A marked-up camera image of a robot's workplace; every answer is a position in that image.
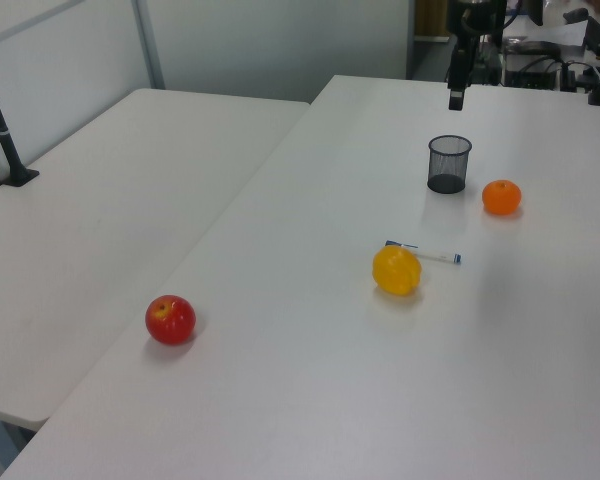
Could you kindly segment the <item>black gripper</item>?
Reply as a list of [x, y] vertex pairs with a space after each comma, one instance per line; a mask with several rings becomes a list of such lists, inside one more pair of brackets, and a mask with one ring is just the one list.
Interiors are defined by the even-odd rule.
[[500, 47], [504, 25], [505, 1], [460, 1], [447, 2], [447, 30], [456, 37], [456, 45], [449, 67], [449, 109], [461, 111], [464, 105], [466, 84], [476, 83], [481, 78], [480, 49], [473, 51], [467, 77], [467, 52], [487, 36]]

